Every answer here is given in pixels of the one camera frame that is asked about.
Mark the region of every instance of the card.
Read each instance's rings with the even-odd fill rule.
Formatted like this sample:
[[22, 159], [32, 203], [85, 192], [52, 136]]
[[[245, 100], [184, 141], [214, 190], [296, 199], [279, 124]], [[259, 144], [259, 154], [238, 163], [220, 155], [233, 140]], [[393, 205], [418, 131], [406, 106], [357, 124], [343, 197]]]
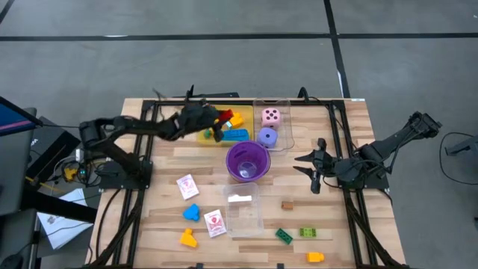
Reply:
[[196, 183], [194, 183], [194, 179], [192, 175], [184, 176], [178, 180], [176, 180], [179, 186], [179, 190], [181, 191], [182, 197], [185, 200], [199, 194], [199, 190], [196, 187]]
[[227, 232], [223, 216], [221, 216], [221, 211], [219, 209], [205, 214], [204, 219], [211, 238]]

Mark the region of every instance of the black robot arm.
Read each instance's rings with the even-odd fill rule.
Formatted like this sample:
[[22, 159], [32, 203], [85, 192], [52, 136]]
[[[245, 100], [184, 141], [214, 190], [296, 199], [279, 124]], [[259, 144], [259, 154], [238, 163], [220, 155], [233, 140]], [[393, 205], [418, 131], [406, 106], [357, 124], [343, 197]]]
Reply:
[[154, 135], [174, 141], [185, 135], [212, 128], [214, 139], [223, 138], [222, 125], [232, 117], [232, 111], [218, 111], [205, 103], [186, 104], [180, 112], [160, 122], [139, 120], [128, 116], [100, 118], [80, 124], [80, 137], [85, 152], [100, 152], [111, 158], [102, 168], [100, 188], [144, 189], [149, 187], [152, 163], [127, 153], [114, 141], [126, 134]]
[[[350, 158], [341, 160], [329, 155], [326, 152], [325, 140], [319, 138], [317, 150], [312, 151], [309, 155], [295, 158], [296, 161], [311, 162], [315, 170], [304, 167], [294, 168], [311, 178], [311, 191], [315, 194], [320, 193], [320, 176], [338, 177], [345, 188], [351, 182], [363, 182], [370, 177], [383, 178], [386, 173], [392, 172], [391, 168], [397, 157], [397, 152], [402, 146], [412, 140], [435, 137], [440, 127], [441, 124], [434, 121], [428, 114], [415, 112], [410, 116], [407, 124], [395, 134], [384, 140], [365, 144], [354, 150]], [[390, 167], [385, 167], [383, 162], [394, 152], [394, 159]]]

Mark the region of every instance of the yellow block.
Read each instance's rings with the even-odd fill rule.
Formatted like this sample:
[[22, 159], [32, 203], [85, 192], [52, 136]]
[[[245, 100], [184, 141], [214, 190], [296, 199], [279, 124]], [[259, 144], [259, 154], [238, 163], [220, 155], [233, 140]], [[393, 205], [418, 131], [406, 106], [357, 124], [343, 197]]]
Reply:
[[323, 262], [325, 259], [323, 253], [307, 253], [307, 262]]
[[186, 228], [186, 230], [182, 233], [181, 244], [185, 244], [189, 247], [197, 247], [197, 241], [193, 237], [193, 230], [190, 228]]
[[229, 120], [229, 122], [231, 123], [233, 129], [236, 129], [244, 124], [244, 119], [240, 113], [233, 112], [232, 114], [234, 116]]
[[[240, 126], [241, 129], [246, 129], [249, 133], [249, 139], [254, 140], [254, 108], [251, 105], [215, 105], [215, 108], [219, 110], [232, 110], [233, 116], [239, 114], [243, 119], [243, 124]], [[226, 124], [223, 126], [223, 130], [227, 130]], [[202, 130], [197, 133], [196, 141], [202, 145], [207, 146], [232, 146], [237, 141], [221, 141], [216, 143], [212, 137], [212, 130], [209, 131], [209, 134], [206, 134], [206, 130]]]

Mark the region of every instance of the purple bowl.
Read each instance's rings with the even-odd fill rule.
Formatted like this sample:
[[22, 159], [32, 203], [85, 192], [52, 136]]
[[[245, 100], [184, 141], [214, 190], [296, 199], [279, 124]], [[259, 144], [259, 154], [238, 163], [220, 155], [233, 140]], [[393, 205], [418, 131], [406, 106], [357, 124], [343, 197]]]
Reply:
[[254, 182], [269, 170], [269, 152], [255, 141], [237, 142], [227, 152], [226, 166], [237, 181]]

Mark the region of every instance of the pink die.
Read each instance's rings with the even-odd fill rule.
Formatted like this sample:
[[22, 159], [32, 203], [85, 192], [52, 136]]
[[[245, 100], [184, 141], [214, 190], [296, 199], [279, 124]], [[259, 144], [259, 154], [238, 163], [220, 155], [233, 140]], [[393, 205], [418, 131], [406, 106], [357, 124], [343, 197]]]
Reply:
[[272, 128], [277, 131], [281, 125], [281, 113], [277, 108], [266, 108], [262, 111], [262, 127]]

